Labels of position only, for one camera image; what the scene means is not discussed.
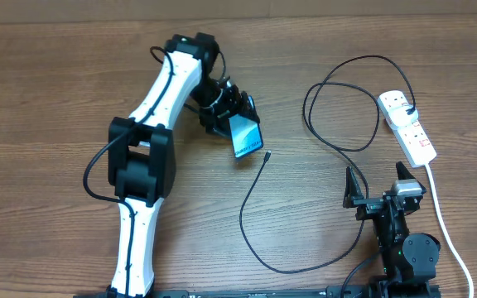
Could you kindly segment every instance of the white cord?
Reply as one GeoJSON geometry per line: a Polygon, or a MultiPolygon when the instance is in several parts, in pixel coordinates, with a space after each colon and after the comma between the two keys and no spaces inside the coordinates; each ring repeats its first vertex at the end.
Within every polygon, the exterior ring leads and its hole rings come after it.
{"type": "Polygon", "coordinates": [[[448,247],[454,254],[455,259],[460,264],[461,269],[465,273],[467,277],[467,281],[469,282],[469,298],[474,298],[474,282],[472,282],[472,277],[470,276],[469,269],[461,260],[460,254],[455,250],[454,244],[452,244],[451,237],[448,235],[446,231],[445,222],[443,221],[443,217],[441,215],[441,208],[439,208],[439,201],[437,200],[437,191],[436,191],[436,182],[434,181],[434,176],[431,174],[430,165],[425,164],[424,167],[426,168],[426,172],[428,173],[428,180],[430,181],[430,188],[431,188],[431,196],[434,199],[434,205],[436,206],[436,214],[437,219],[439,220],[439,225],[441,226],[441,230],[443,231],[443,235],[445,235],[446,243],[448,243],[448,247]]]}

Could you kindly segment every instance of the white power strip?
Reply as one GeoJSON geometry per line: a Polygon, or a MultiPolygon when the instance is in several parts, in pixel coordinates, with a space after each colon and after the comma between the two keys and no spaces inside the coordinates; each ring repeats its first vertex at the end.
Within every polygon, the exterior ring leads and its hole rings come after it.
{"type": "Polygon", "coordinates": [[[424,129],[422,129],[421,123],[417,120],[419,113],[417,110],[412,114],[407,113],[407,110],[412,108],[412,105],[408,103],[406,96],[398,90],[381,94],[378,97],[378,106],[388,121],[389,127],[393,130],[395,137],[397,137],[397,141],[401,145],[407,159],[410,161],[410,165],[412,165],[412,167],[426,167],[428,180],[430,181],[431,195],[436,207],[437,220],[439,221],[448,247],[467,277],[469,283],[469,298],[474,298],[474,282],[472,282],[469,269],[467,269],[460,254],[455,250],[448,231],[446,231],[445,221],[441,215],[439,200],[437,199],[436,182],[430,170],[430,161],[436,158],[437,153],[430,142],[430,138],[428,138],[424,129]]]}

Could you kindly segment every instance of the power strip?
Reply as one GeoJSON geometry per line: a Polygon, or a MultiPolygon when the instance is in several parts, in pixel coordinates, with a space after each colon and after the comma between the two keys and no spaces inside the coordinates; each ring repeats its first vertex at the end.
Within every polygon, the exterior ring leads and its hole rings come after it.
{"type": "Polygon", "coordinates": [[[419,113],[415,110],[413,113],[407,111],[412,108],[412,105],[406,100],[406,96],[401,91],[393,90],[381,94],[378,97],[378,106],[382,110],[389,127],[393,130],[398,143],[401,145],[404,154],[410,161],[412,167],[425,166],[428,173],[428,180],[430,181],[431,196],[434,199],[436,207],[437,220],[445,236],[446,243],[452,251],[461,269],[465,273],[469,283],[469,298],[474,298],[474,282],[470,276],[469,269],[460,257],[460,254],[455,250],[454,244],[448,231],[446,231],[445,221],[441,215],[441,208],[439,207],[439,200],[437,199],[436,182],[430,169],[430,161],[436,158],[437,153],[430,139],[425,134],[422,125],[419,122],[419,113]]]}
{"type": "Polygon", "coordinates": [[[412,105],[401,91],[381,94],[378,97],[378,106],[412,167],[424,166],[436,158],[437,152],[417,120],[418,111],[407,114],[412,105]]]}

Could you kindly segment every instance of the wall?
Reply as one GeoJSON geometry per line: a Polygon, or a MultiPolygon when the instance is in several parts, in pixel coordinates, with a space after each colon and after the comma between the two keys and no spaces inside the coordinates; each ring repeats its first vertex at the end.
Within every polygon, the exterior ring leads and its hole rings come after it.
{"type": "Polygon", "coordinates": [[[477,0],[0,0],[0,23],[477,13],[477,0]]]}

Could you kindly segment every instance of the wooden table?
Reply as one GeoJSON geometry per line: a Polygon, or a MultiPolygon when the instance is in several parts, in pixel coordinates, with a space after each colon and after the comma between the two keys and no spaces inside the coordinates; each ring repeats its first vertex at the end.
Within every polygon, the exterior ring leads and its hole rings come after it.
{"type": "MultiPolygon", "coordinates": [[[[0,26],[0,297],[71,297],[103,290],[118,250],[118,207],[88,197],[83,170],[106,142],[114,116],[128,116],[160,69],[148,54],[175,33],[217,36],[229,73],[255,99],[265,148],[272,150],[244,215],[259,254],[281,269],[312,266],[341,254],[359,223],[341,206],[346,162],[322,146],[301,120],[308,88],[338,63],[380,54],[406,72],[420,119],[438,151],[432,162],[450,236],[477,293],[477,15],[325,17],[190,22],[102,22],[0,26]]],[[[365,60],[336,81],[379,95],[407,88],[391,65],[365,60]]],[[[375,107],[365,95],[325,88],[317,130],[341,146],[364,144],[375,107]]],[[[208,136],[185,111],[176,124],[177,175],[161,210],[154,268],[157,289],[219,291],[322,288],[340,284],[376,250],[367,223],[357,248],[324,269],[270,272],[239,230],[239,208],[264,150],[236,162],[229,142],[208,136]]],[[[381,121],[361,166],[371,195],[396,179],[406,161],[381,121]]],[[[106,163],[92,187],[111,195],[106,163]]],[[[412,173],[428,185],[423,169],[412,173]]],[[[413,233],[444,239],[431,196],[408,218],[413,233]]],[[[380,263],[353,283],[380,273],[380,263]]],[[[444,245],[438,266],[444,297],[466,297],[466,279],[444,245]]]]}

